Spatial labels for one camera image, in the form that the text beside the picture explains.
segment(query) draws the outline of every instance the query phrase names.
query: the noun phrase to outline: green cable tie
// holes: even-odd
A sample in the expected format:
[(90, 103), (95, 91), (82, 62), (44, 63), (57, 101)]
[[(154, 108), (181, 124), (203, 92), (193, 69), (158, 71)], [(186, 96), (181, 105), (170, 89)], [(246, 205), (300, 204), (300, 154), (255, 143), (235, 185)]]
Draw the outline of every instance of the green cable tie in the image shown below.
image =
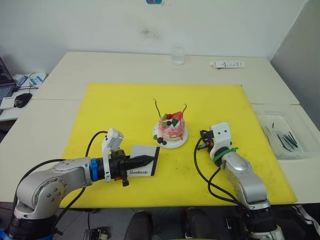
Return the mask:
[(216, 164), (216, 161), (217, 161), (219, 158), (222, 158), (225, 154), (230, 153), (230, 152), (235, 152), (235, 151), (238, 150), (238, 149), (239, 149), (238, 147), (234, 147), (234, 148), (225, 150), (225, 151), (223, 151), (222, 153), (218, 154), (218, 155), (215, 156), (214, 159), (213, 159), (214, 164)]

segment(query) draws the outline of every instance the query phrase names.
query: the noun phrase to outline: blueberry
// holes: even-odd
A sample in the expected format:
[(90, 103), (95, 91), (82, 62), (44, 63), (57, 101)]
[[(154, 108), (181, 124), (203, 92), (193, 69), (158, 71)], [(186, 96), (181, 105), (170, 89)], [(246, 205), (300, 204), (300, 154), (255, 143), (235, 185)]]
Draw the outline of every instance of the blueberry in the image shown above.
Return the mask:
[(164, 141), (164, 139), (162, 137), (158, 137), (156, 141), (158, 142), (158, 144), (161, 144)]

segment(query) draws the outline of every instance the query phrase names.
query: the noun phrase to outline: laptop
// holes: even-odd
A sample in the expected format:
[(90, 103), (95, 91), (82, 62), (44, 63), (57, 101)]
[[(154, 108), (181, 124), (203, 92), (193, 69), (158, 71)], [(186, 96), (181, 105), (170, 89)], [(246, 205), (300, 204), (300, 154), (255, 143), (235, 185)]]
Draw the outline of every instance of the laptop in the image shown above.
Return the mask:
[(0, 58), (0, 105), (3, 98), (11, 97), (17, 87), (4, 62)]

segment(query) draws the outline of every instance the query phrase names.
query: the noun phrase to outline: blue ring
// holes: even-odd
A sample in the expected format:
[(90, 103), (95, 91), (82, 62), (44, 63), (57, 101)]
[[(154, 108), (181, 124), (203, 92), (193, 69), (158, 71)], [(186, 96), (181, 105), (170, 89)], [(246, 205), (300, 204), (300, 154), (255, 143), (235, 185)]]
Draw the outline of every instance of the blue ring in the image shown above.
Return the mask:
[(92, 180), (94, 182), (98, 181), (98, 164), (97, 164), (97, 160), (95, 158), (91, 159), (90, 169), (92, 172)]

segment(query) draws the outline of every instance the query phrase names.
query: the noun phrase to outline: yellow cutting board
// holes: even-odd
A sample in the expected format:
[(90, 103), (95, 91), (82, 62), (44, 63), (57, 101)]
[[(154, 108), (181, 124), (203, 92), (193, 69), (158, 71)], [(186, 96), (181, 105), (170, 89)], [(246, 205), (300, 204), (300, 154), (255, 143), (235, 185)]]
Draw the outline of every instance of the yellow cutting board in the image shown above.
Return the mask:
[[(92, 136), (101, 130), (116, 128), (124, 135), (120, 145), (130, 155), (132, 145), (152, 145), (152, 130), (159, 116), (182, 111), (189, 136), (176, 149), (161, 148), (154, 176), (129, 177), (122, 181), (100, 180), (86, 188), (74, 208), (161, 207), (230, 205), (211, 196), (207, 183), (198, 175), (193, 152), (200, 130), (228, 122), (232, 146), (246, 158), (266, 186), (272, 204), (294, 203), (297, 199), (286, 180), (241, 85), (167, 85), (91, 83), (66, 146), (63, 158), (84, 157)], [(103, 134), (90, 149), (91, 158), (102, 156)], [(198, 165), (209, 178), (217, 169), (206, 149), (197, 153)], [(235, 194), (223, 171), (213, 182)], [(70, 193), (61, 203), (65, 207), (80, 190)], [(217, 190), (214, 192), (226, 196)]]

